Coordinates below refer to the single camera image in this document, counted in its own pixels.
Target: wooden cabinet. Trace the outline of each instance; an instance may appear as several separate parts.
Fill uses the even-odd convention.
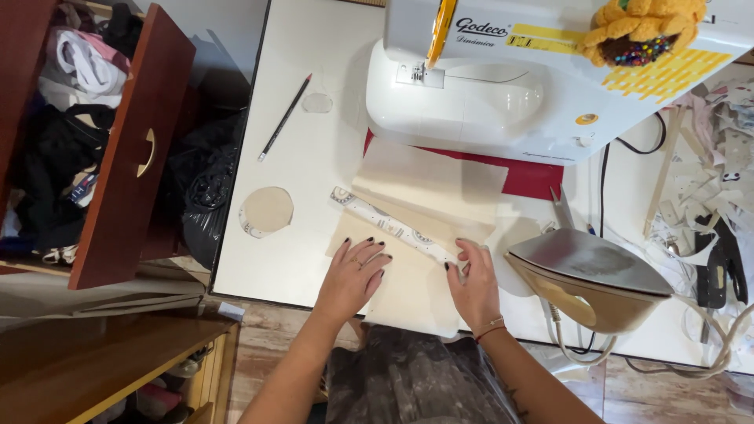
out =
[[[0,411],[13,424],[85,424],[203,346],[189,422],[225,422],[238,324],[166,315],[50,320],[0,334]]]
[[[81,0],[63,1],[103,17],[112,11]],[[37,86],[58,3],[0,5],[0,205],[7,203],[8,168],[23,142],[26,106]],[[133,279],[195,54],[194,45],[159,5],[152,4],[143,20],[73,268],[3,256],[0,265],[69,276],[70,289]]]

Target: woman's left hand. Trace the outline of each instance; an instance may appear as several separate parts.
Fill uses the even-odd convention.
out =
[[[382,282],[382,267],[393,260],[390,255],[378,254],[385,249],[385,243],[376,244],[373,237],[349,250],[350,247],[351,239],[346,238],[333,255],[312,310],[312,315],[319,315],[338,328],[369,302]]]

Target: tattoo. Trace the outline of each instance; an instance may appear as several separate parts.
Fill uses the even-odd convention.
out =
[[[529,412],[527,410],[519,409],[518,402],[516,402],[516,399],[513,399],[513,395],[515,395],[517,391],[518,389],[510,389],[510,390],[503,389],[503,392],[508,397],[508,399],[510,399],[510,402],[513,404],[513,408],[514,410],[516,410],[516,414],[518,415],[518,417],[520,419],[525,419],[526,416],[529,415]]]

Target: red cutting mat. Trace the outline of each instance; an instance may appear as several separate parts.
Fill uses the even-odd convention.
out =
[[[364,155],[373,137],[372,130],[367,130],[366,140],[364,140]],[[450,150],[428,149],[425,147],[420,147],[420,149],[439,153],[454,159],[463,159],[465,161],[475,161],[508,168],[508,176],[505,179],[505,186],[503,186],[503,193],[505,194],[553,200],[553,196],[550,193],[550,187],[552,187],[555,190],[555,194],[560,198],[560,183],[563,181],[562,166],[493,158],[492,156],[453,152]]]

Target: godeco logo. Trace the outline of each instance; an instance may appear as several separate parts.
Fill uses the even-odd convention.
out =
[[[467,34],[476,35],[488,35],[490,37],[505,37],[508,35],[508,31],[505,28],[498,28],[497,26],[490,26],[489,22],[483,25],[474,23],[470,17],[464,17],[455,23],[458,27],[458,32],[465,32]]]

